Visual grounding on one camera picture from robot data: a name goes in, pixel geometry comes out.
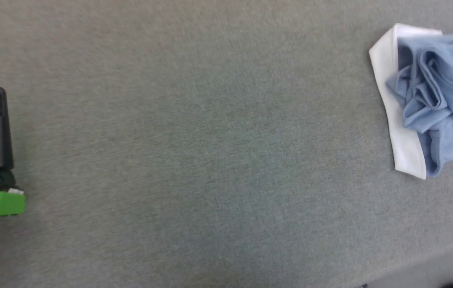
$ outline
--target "gray fabric surface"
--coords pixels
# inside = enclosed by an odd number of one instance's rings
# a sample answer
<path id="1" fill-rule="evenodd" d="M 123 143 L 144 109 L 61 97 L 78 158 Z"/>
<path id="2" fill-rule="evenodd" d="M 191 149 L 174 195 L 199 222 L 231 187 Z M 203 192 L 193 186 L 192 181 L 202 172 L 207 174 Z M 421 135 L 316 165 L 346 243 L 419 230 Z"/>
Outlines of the gray fabric surface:
<path id="1" fill-rule="evenodd" d="M 0 287 L 349 288 L 453 246 L 453 162 L 393 170 L 395 22 L 453 32 L 453 1 L 0 2 Z"/>

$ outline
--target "blue garment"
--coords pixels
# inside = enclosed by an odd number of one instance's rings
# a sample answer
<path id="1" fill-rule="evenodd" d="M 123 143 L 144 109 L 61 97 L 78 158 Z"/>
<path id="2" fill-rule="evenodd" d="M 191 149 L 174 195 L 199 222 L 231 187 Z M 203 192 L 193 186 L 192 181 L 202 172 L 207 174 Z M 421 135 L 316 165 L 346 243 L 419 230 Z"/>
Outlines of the blue garment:
<path id="1" fill-rule="evenodd" d="M 428 176 L 453 160 L 453 35 L 402 38 L 399 71 L 387 86 L 404 107 L 403 124 L 418 132 Z"/>

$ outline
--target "folded fabric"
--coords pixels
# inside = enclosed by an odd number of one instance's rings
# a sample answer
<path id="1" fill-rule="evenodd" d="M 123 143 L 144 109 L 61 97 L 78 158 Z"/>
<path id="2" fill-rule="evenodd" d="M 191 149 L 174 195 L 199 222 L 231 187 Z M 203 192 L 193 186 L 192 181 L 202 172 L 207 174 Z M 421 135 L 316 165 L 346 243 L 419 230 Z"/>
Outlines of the folded fabric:
<path id="1" fill-rule="evenodd" d="M 420 140 L 415 131 L 406 129 L 402 125 L 402 107 L 390 89 L 388 89 L 386 81 L 398 71 L 398 39 L 441 35 L 442 32 L 439 30 L 395 24 L 369 51 L 377 87 L 387 113 L 395 170 L 408 173 L 420 179 L 427 177 Z"/>
<path id="2" fill-rule="evenodd" d="M 453 35 L 398 39 L 388 88 L 403 106 L 403 127 L 418 132 L 428 176 L 453 160 Z"/>

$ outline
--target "white fabric border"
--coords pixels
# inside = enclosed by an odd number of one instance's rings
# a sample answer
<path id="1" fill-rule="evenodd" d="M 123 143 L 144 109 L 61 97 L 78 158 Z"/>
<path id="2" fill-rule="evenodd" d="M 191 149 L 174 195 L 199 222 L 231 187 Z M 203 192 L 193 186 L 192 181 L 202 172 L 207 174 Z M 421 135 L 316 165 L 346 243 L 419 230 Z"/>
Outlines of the white fabric border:
<path id="1" fill-rule="evenodd" d="M 387 112 L 395 170 L 420 179 L 427 177 L 427 169 L 418 134 L 402 126 L 402 108 L 386 86 L 386 81 L 398 70 L 398 38 L 440 36 L 442 34 L 439 30 L 395 24 L 369 51 L 377 87 Z"/>

